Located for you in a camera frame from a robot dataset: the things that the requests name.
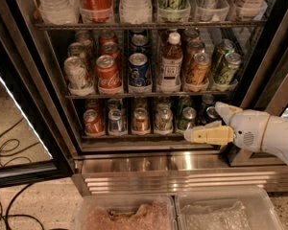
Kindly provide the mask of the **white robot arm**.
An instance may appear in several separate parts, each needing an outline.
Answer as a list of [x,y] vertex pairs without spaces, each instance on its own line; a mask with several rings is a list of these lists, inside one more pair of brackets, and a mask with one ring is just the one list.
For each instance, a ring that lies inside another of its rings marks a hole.
[[267,152],[288,165],[288,119],[217,102],[222,120],[187,129],[183,136],[190,143],[227,145],[252,152]]

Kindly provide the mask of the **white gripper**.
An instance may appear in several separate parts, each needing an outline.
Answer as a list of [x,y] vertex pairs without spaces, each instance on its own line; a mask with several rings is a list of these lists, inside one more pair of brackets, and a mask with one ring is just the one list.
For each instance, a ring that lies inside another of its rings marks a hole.
[[215,104],[215,110],[225,124],[229,123],[230,126],[224,126],[221,121],[195,126],[184,132],[184,139],[191,143],[219,146],[233,141],[240,149],[260,151],[264,131],[270,119],[268,113],[255,110],[242,111],[240,107],[222,102]]

